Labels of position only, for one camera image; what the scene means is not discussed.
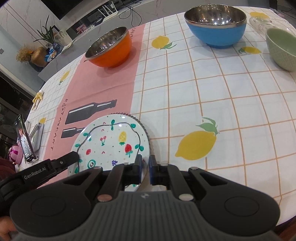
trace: pink object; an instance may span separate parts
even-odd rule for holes
[[[24,155],[24,152],[23,152],[22,147],[20,146],[20,143],[19,142],[17,144],[13,145],[9,149],[9,160],[14,165],[21,164],[23,155]]]
[[[116,68],[101,68],[83,57],[64,94],[57,115],[49,134],[44,159],[57,159],[71,151],[76,136],[71,138],[55,138],[62,135],[63,129],[76,126],[87,126],[93,120],[110,113],[129,113],[133,98],[134,81],[140,58],[145,25],[134,28],[132,49],[126,62]],[[65,125],[70,110],[92,102],[101,103],[117,99],[116,106],[94,113],[86,120]],[[58,174],[46,185],[67,177],[67,170]]]
[[[82,34],[85,30],[87,30],[87,26],[86,26],[85,24],[80,25],[80,26],[76,29],[77,33],[79,33],[79,34]]]

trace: painted strawberry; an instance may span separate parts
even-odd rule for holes
[[[131,157],[131,154],[133,153],[133,151],[131,150],[130,144],[126,144],[124,151],[126,152],[126,155],[128,155],[128,157]]]

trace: television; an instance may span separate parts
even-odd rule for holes
[[[83,0],[41,0],[58,19],[62,19],[72,8]]]

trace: decorated plate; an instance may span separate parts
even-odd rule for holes
[[[95,166],[111,170],[124,162],[134,163],[136,155],[141,154],[142,180],[150,155],[145,129],[136,118],[127,114],[110,114],[94,120],[79,134],[71,151],[76,151],[80,160],[68,167],[69,176]],[[127,191],[136,189],[136,185],[126,188]]]

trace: phone screen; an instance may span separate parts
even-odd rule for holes
[[[27,161],[36,159],[36,156],[33,151],[32,143],[30,141],[29,135],[27,133],[25,122],[22,114],[20,114],[15,120],[15,128],[17,131],[17,136],[20,140],[24,155]]]

